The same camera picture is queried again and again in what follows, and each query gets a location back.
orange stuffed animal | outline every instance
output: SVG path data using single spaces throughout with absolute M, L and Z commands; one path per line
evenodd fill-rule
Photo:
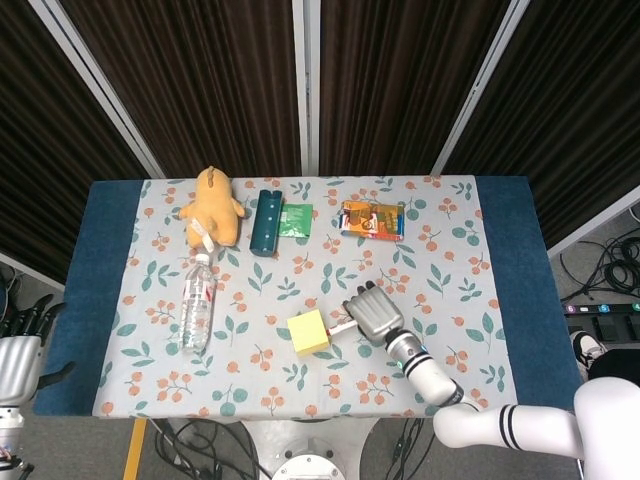
M 233 198 L 231 181 L 214 167 L 203 170 L 196 179 L 196 199 L 180 210 L 186 218 L 187 242 L 192 248 L 203 245 L 213 251 L 213 242 L 224 247 L 235 245 L 238 237 L 238 217 L 244 217 L 244 207 Z

dark curtain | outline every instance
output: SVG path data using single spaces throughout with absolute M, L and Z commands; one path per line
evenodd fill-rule
M 640 3 L 532 2 L 445 173 L 527 175 L 549 247 L 640 184 Z
M 91 183 L 147 175 L 28 2 L 0 26 L 0 251 L 64 283 Z
M 291 0 L 63 0 L 169 177 L 300 174 Z
M 321 173 L 428 173 L 508 3 L 322 0 Z

orange berry pattern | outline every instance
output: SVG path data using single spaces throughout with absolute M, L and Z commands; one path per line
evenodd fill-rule
M 311 236 L 278 239 L 273 257 L 249 251 L 262 189 L 313 205 Z M 367 280 L 392 296 L 404 328 L 481 408 L 517 402 L 473 177 L 234 179 L 246 215 L 236 245 L 210 254 L 216 291 L 202 351 L 183 350 L 180 337 L 185 276 L 204 252 L 187 245 L 178 218 L 194 192 L 193 179 L 143 182 L 96 415 L 433 415 L 384 347 L 357 329 L 309 356 L 291 346 L 289 318 L 319 309 L 326 328 L 348 322 L 342 301 Z M 342 236 L 339 213 L 350 199 L 403 204 L 405 238 Z

plastic bottle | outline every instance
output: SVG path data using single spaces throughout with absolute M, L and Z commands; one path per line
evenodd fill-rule
M 182 301 L 180 339 L 185 350 L 202 350 L 209 341 L 216 280 L 209 268 L 209 255 L 196 255 L 196 266 L 187 273 Z

